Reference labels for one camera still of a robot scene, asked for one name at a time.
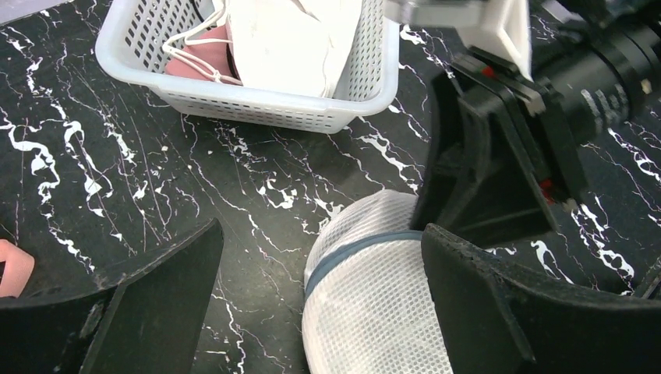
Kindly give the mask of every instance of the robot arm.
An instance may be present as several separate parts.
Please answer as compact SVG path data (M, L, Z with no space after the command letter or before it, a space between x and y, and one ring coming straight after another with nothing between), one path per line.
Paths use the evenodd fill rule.
M386 17L414 26L455 28L464 46L513 62L532 80L528 0L388 0Z
M550 205L574 209L589 187L578 148L661 94L659 1L564 0L581 14L565 9L534 51L526 0L389 1L389 17L454 24L468 47L428 85L443 115L432 106L414 230L438 224L485 248L555 230Z

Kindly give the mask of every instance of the black marble surface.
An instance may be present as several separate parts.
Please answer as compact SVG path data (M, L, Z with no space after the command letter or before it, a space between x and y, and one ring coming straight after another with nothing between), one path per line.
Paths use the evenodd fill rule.
M106 76L94 42L107 11L75 0L0 27L0 235L36 256L28 291L87 281L216 216L226 243L193 372L306 372L306 254L351 202L418 190L424 82L462 50L456 35L404 27L397 99L325 136L181 116ZM532 27L536 43L553 38L543 16ZM556 212L559 233L492 252L631 292L661 253L659 108L584 146L592 191Z

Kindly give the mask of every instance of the white fabric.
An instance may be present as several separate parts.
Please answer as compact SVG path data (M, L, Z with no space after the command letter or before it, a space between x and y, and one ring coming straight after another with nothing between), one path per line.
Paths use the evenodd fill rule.
M306 265L374 234L408 228L415 196L382 191L338 214L320 233ZM371 245L331 270L303 309L312 374L451 374L420 243Z
M243 86L332 97L351 50L361 0L306 0L300 8L296 0L226 4L232 56Z
M360 19L362 0L298 0L306 11L326 28L330 51L323 66L327 79L326 97L332 97L351 52Z

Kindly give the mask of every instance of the white mesh bag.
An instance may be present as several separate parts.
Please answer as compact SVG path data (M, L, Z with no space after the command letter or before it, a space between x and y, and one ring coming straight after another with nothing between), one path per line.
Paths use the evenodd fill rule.
M420 253L415 196L338 214L309 255L302 333L312 374L451 374Z

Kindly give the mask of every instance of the white plastic basket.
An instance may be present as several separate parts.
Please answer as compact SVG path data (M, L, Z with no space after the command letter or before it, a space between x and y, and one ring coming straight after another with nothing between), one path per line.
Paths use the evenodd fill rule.
M210 0L196 1L203 14L210 12ZM98 35L97 60L110 76L149 87L182 113L312 132L336 133L356 116L387 108L397 93L399 26L384 18L384 0L363 0L332 99L162 74L168 56L161 45L199 23L189 0L114 0Z

